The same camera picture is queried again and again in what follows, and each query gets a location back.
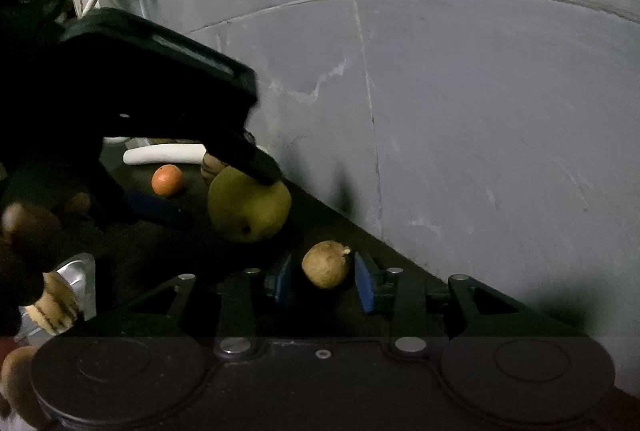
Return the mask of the yellow round citrus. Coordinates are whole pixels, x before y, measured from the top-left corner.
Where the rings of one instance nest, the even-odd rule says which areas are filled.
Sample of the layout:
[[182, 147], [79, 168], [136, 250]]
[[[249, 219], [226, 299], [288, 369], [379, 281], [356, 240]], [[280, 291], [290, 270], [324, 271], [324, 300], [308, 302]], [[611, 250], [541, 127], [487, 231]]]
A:
[[209, 219], [219, 231], [239, 240], [258, 240], [282, 229], [292, 195], [282, 181], [265, 186], [232, 167], [209, 185]]

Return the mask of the brown pear in tray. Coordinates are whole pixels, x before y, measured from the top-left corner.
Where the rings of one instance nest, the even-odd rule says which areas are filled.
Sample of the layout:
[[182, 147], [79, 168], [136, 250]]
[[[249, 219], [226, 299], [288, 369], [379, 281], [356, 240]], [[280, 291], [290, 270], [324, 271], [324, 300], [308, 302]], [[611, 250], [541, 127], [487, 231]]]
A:
[[48, 417], [32, 387], [32, 360], [38, 347], [18, 347], [6, 355], [1, 368], [1, 393], [12, 411], [31, 427], [40, 430]]

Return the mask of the small orange mandarin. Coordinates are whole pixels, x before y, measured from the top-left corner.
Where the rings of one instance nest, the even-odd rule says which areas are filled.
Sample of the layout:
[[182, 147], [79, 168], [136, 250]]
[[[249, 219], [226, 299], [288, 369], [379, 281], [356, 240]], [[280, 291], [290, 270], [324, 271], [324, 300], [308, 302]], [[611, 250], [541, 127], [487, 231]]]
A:
[[178, 193], [183, 187], [182, 171], [173, 164], [158, 167], [151, 179], [153, 192], [160, 197], [167, 197]]

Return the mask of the small brown potato-like fruit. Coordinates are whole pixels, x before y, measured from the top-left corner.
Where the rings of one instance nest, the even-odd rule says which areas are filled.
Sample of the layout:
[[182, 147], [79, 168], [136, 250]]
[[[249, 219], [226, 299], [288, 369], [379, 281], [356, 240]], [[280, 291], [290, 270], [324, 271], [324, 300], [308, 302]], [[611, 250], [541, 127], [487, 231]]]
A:
[[352, 249], [334, 240], [325, 240], [311, 247], [302, 261], [302, 269], [314, 286], [333, 288], [347, 274], [347, 258]]

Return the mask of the striped pepino melon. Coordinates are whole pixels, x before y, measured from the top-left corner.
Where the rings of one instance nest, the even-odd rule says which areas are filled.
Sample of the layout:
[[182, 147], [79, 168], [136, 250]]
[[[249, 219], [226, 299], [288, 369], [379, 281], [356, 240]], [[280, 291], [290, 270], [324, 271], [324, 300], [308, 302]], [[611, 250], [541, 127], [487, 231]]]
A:
[[228, 165], [225, 162], [222, 162], [220, 159], [209, 155], [208, 153], [205, 153], [202, 158], [200, 167], [201, 176], [205, 184], [209, 185], [210, 183], [212, 183], [213, 180], [215, 180], [215, 178], [218, 176], [218, 174], [221, 173], [221, 171], [224, 171], [224, 169], [226, 169], [227, 167]]
[[58, 272], [43, 274], [44, 288], [41, 297], [25, 307], [26, 314], [50, 336], [71, 329], [77, 321], [79, 307], [75, 292]]

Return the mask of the striped pepino melon in tray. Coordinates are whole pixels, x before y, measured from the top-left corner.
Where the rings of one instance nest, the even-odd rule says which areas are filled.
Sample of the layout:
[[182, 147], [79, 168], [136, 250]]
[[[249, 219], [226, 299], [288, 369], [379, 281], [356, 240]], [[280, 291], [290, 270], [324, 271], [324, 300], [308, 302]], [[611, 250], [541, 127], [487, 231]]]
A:
[[71, 329], [77, 321], [79, 307], [75, 292], [58, 272], [43, 274], [44, 288], [41, 297], [25, 307], [26, 314], [50, 336]]

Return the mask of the white leek stalk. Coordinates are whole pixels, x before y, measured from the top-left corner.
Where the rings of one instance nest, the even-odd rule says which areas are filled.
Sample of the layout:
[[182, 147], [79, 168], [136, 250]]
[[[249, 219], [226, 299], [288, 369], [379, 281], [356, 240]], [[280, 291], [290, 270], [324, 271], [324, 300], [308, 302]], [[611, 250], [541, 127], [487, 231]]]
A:
[[188, 164], [199, 165], [206, 153], [202, 144], [167, 143], [131, 148], [122, 155], [125, 165]]

